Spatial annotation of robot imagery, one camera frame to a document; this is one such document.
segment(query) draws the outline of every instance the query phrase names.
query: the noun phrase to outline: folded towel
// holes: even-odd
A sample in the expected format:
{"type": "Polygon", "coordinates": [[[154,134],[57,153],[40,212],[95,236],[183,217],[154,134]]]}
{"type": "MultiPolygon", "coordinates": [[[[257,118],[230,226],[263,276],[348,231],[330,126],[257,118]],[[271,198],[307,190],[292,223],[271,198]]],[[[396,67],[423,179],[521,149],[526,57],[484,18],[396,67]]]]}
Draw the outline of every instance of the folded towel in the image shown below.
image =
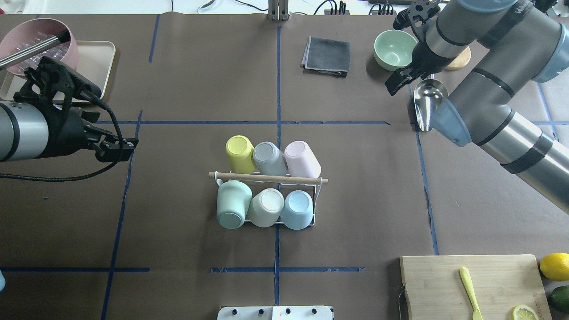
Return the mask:
{"type": "Polygon", "coordinates": [[[308,37],[302,57],[302,67],[340,77],[348,75],[350,43],[332,39],[308,37]]]}

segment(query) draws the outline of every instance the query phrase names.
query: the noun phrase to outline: cutting board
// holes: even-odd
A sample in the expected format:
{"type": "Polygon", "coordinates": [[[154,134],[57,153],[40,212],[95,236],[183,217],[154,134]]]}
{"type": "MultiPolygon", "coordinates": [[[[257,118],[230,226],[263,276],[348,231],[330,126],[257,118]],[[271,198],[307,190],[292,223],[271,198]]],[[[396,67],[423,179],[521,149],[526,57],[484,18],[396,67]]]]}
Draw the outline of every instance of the cutting board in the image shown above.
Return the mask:
{"type": "Polygon", "coordinates": [[[533,255],[402,256],[409,320],[470,320],[472,305],[459,269],[470,270],[484,320],[511,320],[512,309],[530,306],[551,320],[533,255]]]}

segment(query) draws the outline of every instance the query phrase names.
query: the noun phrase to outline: green bowl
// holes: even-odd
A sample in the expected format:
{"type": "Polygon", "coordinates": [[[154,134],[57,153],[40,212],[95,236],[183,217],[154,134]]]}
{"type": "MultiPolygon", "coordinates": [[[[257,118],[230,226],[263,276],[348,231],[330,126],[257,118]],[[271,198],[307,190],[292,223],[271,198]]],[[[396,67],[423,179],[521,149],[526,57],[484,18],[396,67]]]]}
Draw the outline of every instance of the green bowl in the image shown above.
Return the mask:
{"type": "Polygon", "coordinates": [[[401,30],[387,30],[377,36],[373,56],[377,63],[389,71],[407,66],[412,61],[417,40],[401,30]]]}

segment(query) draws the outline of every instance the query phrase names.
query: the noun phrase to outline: yellow spatula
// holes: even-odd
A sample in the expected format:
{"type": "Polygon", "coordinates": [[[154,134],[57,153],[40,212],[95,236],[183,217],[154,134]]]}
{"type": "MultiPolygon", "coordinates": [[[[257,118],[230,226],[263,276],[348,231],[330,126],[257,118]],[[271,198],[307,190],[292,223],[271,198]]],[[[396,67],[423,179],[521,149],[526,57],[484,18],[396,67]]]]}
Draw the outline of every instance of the yellow spatula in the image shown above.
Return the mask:
{"type": "Polygon", "coordinates": [[[472,304],[472,320],[482,320],[482,314],[480,313],[480,307],[478,307],[478,302],[476,301],[476,295],[474,294],[474,287],[472,286],[472,279],[470,278],[470,271],[462,267],[459,270],[460,278],[463,281],[466,293],[468,293],[468,298],[470,298],[470,303],[472,304]]]}

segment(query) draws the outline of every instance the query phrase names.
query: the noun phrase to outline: lemon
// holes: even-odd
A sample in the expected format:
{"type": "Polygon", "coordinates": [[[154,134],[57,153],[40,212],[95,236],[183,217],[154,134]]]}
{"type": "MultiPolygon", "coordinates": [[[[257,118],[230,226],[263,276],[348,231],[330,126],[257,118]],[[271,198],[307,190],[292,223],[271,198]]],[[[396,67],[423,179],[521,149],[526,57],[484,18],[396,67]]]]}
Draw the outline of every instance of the lemon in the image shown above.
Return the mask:
{"type": "Polygon", "coordinates": [[[569,253],[552,253],[539,262],[539,270],[549,280],[569,280],[569,253]]]}
{"type": "Polygon", "coordinates": [[[539,318],[532,308],[518,305],[512,310],[512,320],[539,320],[539,318]]]}
{"type": "Polygon", "coordinates": [[[569,313],[569,286],[553,289],[550,300],[551,306],[563,313],[569,313]]]}

